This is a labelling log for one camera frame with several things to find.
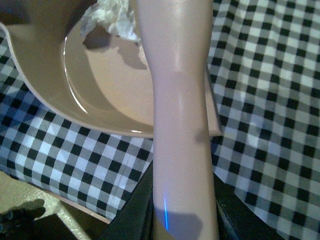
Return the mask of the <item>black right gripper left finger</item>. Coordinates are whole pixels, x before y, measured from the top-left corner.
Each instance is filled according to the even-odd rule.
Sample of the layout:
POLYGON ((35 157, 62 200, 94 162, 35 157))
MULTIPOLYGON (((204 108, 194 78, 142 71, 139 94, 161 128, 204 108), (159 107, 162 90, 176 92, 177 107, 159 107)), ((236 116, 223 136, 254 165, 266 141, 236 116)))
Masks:
POLYGON ((102 232, 99 239, 151 240, 153 211, 153 163, 150 163, 129 200, 102 232))

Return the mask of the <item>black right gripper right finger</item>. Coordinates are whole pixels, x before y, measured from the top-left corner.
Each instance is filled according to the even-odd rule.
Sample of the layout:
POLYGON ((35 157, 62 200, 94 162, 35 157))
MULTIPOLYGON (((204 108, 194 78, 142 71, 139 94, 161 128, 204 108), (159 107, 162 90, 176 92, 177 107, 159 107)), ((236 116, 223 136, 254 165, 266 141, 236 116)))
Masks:
POLYGON ((230 185, 214 176, 219 238, 221 240, 282 240, 277 232, 257 217, 233 192, 230 185))

